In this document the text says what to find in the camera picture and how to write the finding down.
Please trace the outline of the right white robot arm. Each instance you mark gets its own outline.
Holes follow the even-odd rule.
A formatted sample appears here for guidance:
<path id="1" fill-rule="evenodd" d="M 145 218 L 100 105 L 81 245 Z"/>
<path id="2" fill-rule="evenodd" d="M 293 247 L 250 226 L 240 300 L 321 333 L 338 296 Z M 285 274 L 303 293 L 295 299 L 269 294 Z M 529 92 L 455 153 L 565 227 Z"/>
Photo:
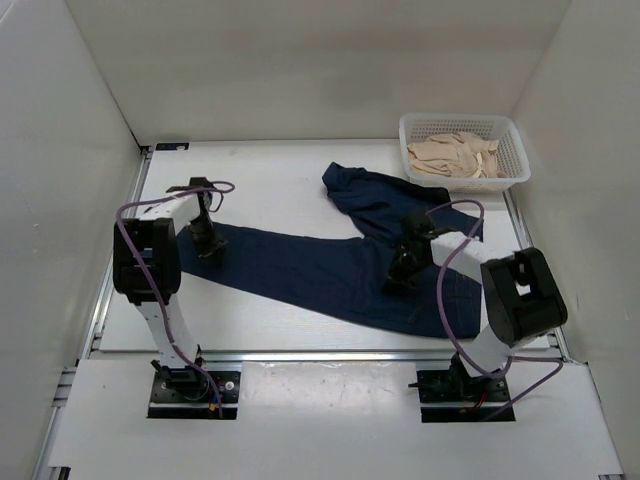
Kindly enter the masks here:
<path id="1" fill-rule="evenodd" d="M 496 250 L 479 239 L 484 218 L 469 232 L 438 227 L 427 214 L 401 220 L 401 236 L 388 270 L 387 290 L 417 286 L 424 270 L 436 267 L 435 301 L 446 336 L 454 345 L 448 384 L 460 399 L 477 396 L 490 380 L 504 378 L 517 352 L 535 338 L 560 327 L 568 311 L 543 253 L 533 247 Z M 459 343 L 444 304 L 444 280 L 452 271 L 482 289 L 488 325 L 468 346 Z"/>

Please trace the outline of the dark blue denim trousers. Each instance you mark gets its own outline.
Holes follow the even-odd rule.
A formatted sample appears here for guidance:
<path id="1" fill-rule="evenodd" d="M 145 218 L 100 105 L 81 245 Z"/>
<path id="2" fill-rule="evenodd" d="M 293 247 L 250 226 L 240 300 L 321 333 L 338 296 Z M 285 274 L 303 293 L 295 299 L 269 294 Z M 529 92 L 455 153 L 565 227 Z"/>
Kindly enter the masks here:
<path id="1" fill-rule="evenodd" d="M 358 325 L 422 337 L 446 333 L 436 302 L 438 268 L 421 272 L 413 289 L 383 285 L 403 218 L 428 212 L 438 227 L 468 233 L 475 218 L 448 203 L 443 188 L 425 188 L 364 168 L 331 163 L 327 196 L 360 236 L 319 239 L 221 224 L 221 265 L 198 258 L 187 231 L 177 237 L 182 270 L 209 282 L 281 301 Z"/>

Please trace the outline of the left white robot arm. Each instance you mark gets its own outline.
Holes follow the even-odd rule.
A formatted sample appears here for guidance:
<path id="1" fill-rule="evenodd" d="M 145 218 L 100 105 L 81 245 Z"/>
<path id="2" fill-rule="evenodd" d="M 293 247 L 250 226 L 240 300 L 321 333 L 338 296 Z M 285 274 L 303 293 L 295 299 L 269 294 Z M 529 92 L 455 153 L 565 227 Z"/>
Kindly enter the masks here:
<path id="1" fill-rule="evenodd" d="M 221 266 L 227 240 L 211 215 L 234 190 L 229 181 L 193 177 L 161 198 L 125 204 L 116 212 L 114 288 L 143 316 L 159 353 L 156 372 L 188 400 L 214 399 L 218 387 L 202 366 L 177 298 L 182 279 L 178 236 L 187 234 L 197 260 Z"/>

